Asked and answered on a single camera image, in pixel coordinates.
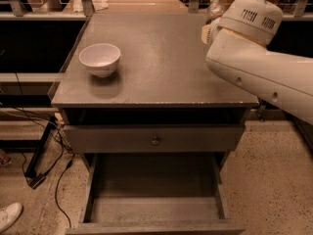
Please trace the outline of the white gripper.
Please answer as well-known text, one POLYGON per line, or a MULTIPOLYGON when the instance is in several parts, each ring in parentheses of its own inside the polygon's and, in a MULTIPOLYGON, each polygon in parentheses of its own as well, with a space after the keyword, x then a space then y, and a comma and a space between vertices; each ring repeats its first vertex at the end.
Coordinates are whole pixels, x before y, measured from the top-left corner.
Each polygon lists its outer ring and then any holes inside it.
POLYGON ((213 20, 210 24, 206 24, 201 29, 201 41, 206 45, 211 45, 221 30, 219 25, 220 18, 213 20))

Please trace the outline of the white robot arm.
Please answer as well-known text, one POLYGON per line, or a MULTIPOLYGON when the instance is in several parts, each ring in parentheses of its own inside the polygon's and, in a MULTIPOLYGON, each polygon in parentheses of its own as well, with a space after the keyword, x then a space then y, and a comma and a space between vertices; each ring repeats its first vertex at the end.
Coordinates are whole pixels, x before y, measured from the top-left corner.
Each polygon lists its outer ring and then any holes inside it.
POLYGON ((209 25, 209 70, 244 91, 313 124, 313 60, 267 49, 282 10, 265 0, 235 0, 209 25))

